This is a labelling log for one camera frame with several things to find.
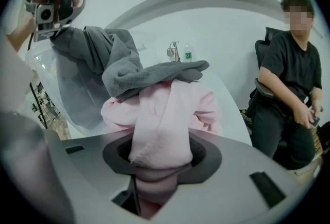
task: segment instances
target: faucet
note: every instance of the faucet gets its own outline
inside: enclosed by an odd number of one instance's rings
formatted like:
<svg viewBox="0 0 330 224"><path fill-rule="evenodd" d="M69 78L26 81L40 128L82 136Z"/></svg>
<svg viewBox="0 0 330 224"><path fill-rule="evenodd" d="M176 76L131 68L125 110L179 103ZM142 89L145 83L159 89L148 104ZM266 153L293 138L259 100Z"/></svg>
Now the faucet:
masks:
<svg viewBox="0 0 330 224"><path fill-rule="evenodd" d="M169 57L174 56L174 62L180 62L180 57L179 57L179 53L177 52L176 43L179 43L179 41L174 41L170 44L170 47L167 49L167 55Z"/></svg>

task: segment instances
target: man's hand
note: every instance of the man's hand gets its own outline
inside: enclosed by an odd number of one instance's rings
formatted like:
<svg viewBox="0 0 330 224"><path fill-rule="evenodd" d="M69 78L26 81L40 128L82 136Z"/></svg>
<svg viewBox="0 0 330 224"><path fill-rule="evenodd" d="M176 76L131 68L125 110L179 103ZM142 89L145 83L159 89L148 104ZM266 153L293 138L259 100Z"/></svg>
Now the man's hand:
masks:
<svg viewBox="0 0 330 224"><path fill-rule="evenodd" d="M320 117L321 114L321 102L319 100L314 100L311 106L312 112L315 117Z"/></svg>
<svg viewBox="0 0 330 224"><path fill-rule="evenodd" d="M301 124L306 129L310 129L310 124L314 122L313 116L308 107L300 102L293 108L294 121Z"/></svg>

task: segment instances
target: chair armrest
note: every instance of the chair armrest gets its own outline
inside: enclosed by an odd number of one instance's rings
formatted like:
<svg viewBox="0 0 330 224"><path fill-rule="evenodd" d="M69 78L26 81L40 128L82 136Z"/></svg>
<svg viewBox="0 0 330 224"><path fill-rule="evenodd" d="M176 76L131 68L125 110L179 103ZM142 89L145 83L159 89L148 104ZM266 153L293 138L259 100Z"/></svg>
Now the chair armrest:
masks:
<svg viewBox="0 0 330 224"><path fill-rule="evenodd" d="M258 81L258 78L254 79L254 83L256 84L257 90L261 93L262 96L268 97L268 98L273 98L274 93L266 86L261 84Z"/></svg>

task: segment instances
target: green label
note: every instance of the green label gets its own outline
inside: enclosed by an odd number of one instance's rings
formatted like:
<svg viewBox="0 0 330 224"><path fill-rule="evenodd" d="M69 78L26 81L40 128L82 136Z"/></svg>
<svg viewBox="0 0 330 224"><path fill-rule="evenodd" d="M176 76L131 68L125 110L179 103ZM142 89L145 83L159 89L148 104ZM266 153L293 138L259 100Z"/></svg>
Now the green label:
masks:
<svg viewBox="0 0 330 224"><path fill-rule="evenodd" d="M191 59L191 52L186 53L186 59Z"/></svg>

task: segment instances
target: gray towel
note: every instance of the gray towel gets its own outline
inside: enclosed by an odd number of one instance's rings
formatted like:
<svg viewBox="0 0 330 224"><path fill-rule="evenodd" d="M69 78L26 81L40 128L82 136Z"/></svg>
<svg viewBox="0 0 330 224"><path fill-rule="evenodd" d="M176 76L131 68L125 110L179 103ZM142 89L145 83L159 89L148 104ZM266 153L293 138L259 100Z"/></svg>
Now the gray towel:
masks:
<svg viewBox="0 0 330 224"><path fill-rule="evenodd" d="M52 39L52 43L61 51L85 60L94 73L102 74L109 95L122 101L160 81L198 80L202 77L201 71L209 67L206 61L197 61L167 62L143 68L133 38L127 30L69 27Z"/></svg>

